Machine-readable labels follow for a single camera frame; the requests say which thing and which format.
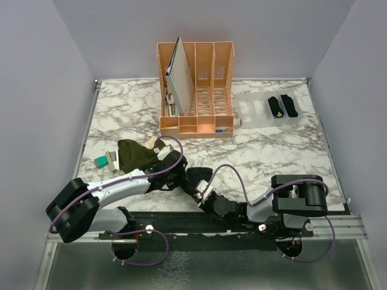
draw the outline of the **purple wall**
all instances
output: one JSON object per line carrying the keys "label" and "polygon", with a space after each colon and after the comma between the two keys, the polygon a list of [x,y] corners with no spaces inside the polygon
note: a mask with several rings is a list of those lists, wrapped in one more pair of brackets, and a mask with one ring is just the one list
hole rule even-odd
{"label": "purple wall", "polygon": [[98,79],[158,76],[156,43],[232,40],[235,77],[311,77],[347,0],[54,0]]}
{"label": "purple wall", "polygon": [[1,1],[0,39],[0,284],[26,290],[42,260],[45,208],[71,178],[95,84],[50,0]]}
{"label": "purple wall", "polygon": [[387,289],[387,1],[357,0],[311,81],[350,207]]}

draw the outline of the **olive green cloth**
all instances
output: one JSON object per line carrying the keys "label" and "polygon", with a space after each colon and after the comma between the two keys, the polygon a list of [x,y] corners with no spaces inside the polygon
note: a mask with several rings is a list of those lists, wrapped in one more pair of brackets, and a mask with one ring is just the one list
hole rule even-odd
{"label": "olive green cloth", "polygon": [[[158,161],[157,154],[153,149],[148,149],[139,145],[134,140],[120,140],[117,142],[119,147],[120,169],[125,173],[129,173],[140,166]],[[158,141],[159,149],[165,146],[164,142]]]}

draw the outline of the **clear plastic tray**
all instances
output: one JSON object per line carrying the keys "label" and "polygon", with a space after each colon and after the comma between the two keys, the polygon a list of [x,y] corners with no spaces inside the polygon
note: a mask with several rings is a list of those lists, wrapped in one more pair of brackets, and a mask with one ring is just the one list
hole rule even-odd
{"label": "clear plastic tray", "polygon": [[[293,99],[298,117],[290,118],[288,116],[281,99],[281,95],[285,94]],[[279,106],[284,112],[282,118],[273,116],[267,101],[270,97],[278,99]],[[297,125],[304,116],[292,90],[238,94],[234,99],[234,103],[238,117],[241,119],[241,129]]]}

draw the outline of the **purple cable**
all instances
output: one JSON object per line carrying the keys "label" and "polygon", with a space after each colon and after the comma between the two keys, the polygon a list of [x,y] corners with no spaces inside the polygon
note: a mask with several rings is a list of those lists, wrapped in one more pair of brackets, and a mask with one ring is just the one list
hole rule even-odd
{"label": "purple cable", "polygon": [[[175,168],[181,161],[181,159],[183,158],[183,147],[181,145],[181,143],[179,142],[179,140],[177,140],[175,137],[173,136],[169,136],[169,135],[165,135],[165,136],[160,136],[157,138],[157,140],[155,141],[155,145],[156,143],[162,139],[162,138],[170,138],[170,139],[173,139],[176,141],[176,143],[179,145],[180,147],[180,156],[179,158],[177,159],[177,161],[171,165],[170,167],[168,167],[167,169],[164,169],[162,171],[159,171],[159,172],[155,172],[155,173],[150,173],[150,174],[145,174],[145,175],[140,175],[140,176],[133,176],[133,177],[127,177],[127,178],[123,178],[123,179],[120,179],[120,180],[116,180],[116,181],[112,181],[112,182],[109,182],[109,183],[106,183],[104,185],[101,185],[101,187],[104,189],[106,187],[109,187],[109,186],[112,186],[112,185],[116,185],[118,183],[121,183],[121,182],[125,182],[125,181],[130,181],[130,180],[133,180],[133,179],[140,179],[140,178],[149,178],[149,177],[153,177],[153,176],[156,176],[156,175],[159,175],[159,174],[163,174],[165,172],[168,172],[170,171],[171,169]],[[96,192],[98,190],[98,187],[94,187],[84,193],[82,193],[80,196],[78,196],[77,198],[73,199],[63,210],[60,211],[60,213],[54,218],[53,222],[50,224],[50,227],[49,227],[49,232],[51,234],[57,234],[58,232],[56,230],[54,230],[54,226],[55,224],[58,222],[58,220],[69,210],[69,208],[71,208],[75,203],[79,202],[82,198],[84,198],[85,196],[89,195],[90,193],[93,193],[93,192]]]}
{"label": "purple cable", "polygon": [[115,256],[115,252],[114,252],[114,248],[113,248],[113,245],[111,247],[111,253],[113,255],[113,257],[119,261],[119,262],[123,262],[125,264],[128,264],[128,265],[132,265],[132,266],[139,266],[139,267],[152,267],[152,266],[155,266],[155,265],[158,265],[160,263],[162,263],[168,256],[168,252],[169,252],[169,243],[168,243],[168,239],[166,237],[165,234],[163,234],[161,231],[158,231],[158,230],[137,230],[137,231],[129,231],[129,232],[126,232],[126,233],[110,233],[110,234],[113,234],[115,236],[125,236],[125,235],[129,235],[129,234],[138,234],[138,233],[145,233],[147,231],[153,231],[155,233],[158,233],[159,235],[161,235],[165,241],[165,245],[166,245],[166,248],[165,248],[165,253],[163,255],[163,257],[160,258],[160,260],[156,261],[156,262],[153,262],[153,263],[148,263],[148,264],[142,264],[142,263],[134,263],[134,262],[129,262],[127,260],[120,260],[118,259],[116,256]]}
{"label": "purple cable", "polygon": [[334,247],[335,247],[335,245],[336,245],[336,234],[335,234],[335,232],[334,232],[334,228],[333,228],[333,224],[332,224],[331,220],[328,219],[328,216],[325,216],[325,218],[326,218],[327,221],[329,222],[329,226],[330,226],[331,229],[332,229],[332,236],[333,236],[333,238],[332,238],[332,245],[330,246],[329,250],[328,250],[324,255],[322,255],[322,256],[320,256],[320,257],[317,257],[317,258],[315,258],[315,259],[311,259],[311,260],[296,259],[296,258],[294,258],[294,257],[292,258],[292,257],[286,256],[286,255],[284,254],[284,252],[282,252],[281,249],[277,247],[278,250],[282,253],[283,257],[285,257],[285,258],[288,259],[288,260],[293,260],[293,261],[299,262],[299,263],[314,263],[314,262],[318,262],[318,261],[320,261],[320,260],[322,260],[322,259],[328,257],[328,256],[332,253],[332,251],[333,251],[333,249],[334,249]]}
{"label": "purple cable", "polygon": [[272,194],[276,193],[278,190],[281,190],[281,189],[284,189],[288,186],[291,186],[291,185],[296,185],[296,184],[302,184],[304,182],[312,182],[312,183],[317,183],[317,184],[320,184],[321,186],[324,187],[325,189],[325,196],[328,194],[329,192],[329,188],[328,186],[326,185],[326,183],[322,182],[321,180],[318,180],[318,179],[313,179],[313,178],[304,178],[304,179],[297,179],[297,180],[294,180],[294,181],[291,181],[291,182],[288,182],[288,183],[285,183],[283,185],[280,185],[279,187],[276,187],[276,188],[273,188],[272,190],[270,190],[263,198],[261,198],[260,200],[254,202],[253,204],[249,201],[248,197],[247,197],[247,192],[246,192],[246,188],[244,186],[244,183],[243,183],[243,180],[242,180],[242,177],[241,175],[239,174],[239,172],[235,169],[235,167],[233,167],[232,165],[230,164],[222,164],[220,165],[217,169],[215,169],[215,171],[213,172],[211,178],[210,178],[210,181],[208,182],[206,188],[203,190],[203,192],[201,192],[201,196],[204,195],[204,192],[207,191],[207,189],[210,187],[215,175],[218,173],[219,169],[222,168],[222,167],[230,167],[237,175],[240,183],[241,183],[241,186],[242,186],[242,189],[243,189],[243,195],[244,195],[244,198],[246,200],[246,203],[251,206],[251,207],[256,207],[257,205],[263,203],[269,196],[271,196]]}
{"label": "purple cable", "polygon": [[210,185],[211,185],[213,179],[215,178],[215,175],[218,173],[219,169],[222,168],[222,167],[230,167],[232,170],[234,170],[234,172],[236,173],[236,175],[237,175],[237,177],[238,177],[238,179],[239,179],[239,181],[240,181],[240,183],[241,183],[241,186],[242,186],[242,189],[243,189],[243,194],[244,194],[244,198],[245,198],[245,200],[246,200],[246,203],[247,203],[249,206],[252,207],[253,205],[251,204],[251,202],[249,201],[249,199],[248,199],[248,197],[247,197],[246,188],[244,187],[244,183],[243,183],[243,180],[242,180],[241,175],[240,175],[239,172],[235,169],[235,167],[233,167],[233,166],[230,165],[230,164],[222,164],[222,165],[220,165],[217,169],[215,169],[215,171],[213,172],[213,175],[211,176],[211,179],[210,179],[210,181],[208,182],[206,188],[203,190],[203,192],[200,193],[201,196],[203,196],[204,193],[207,191],[207,189],[210,187]]}

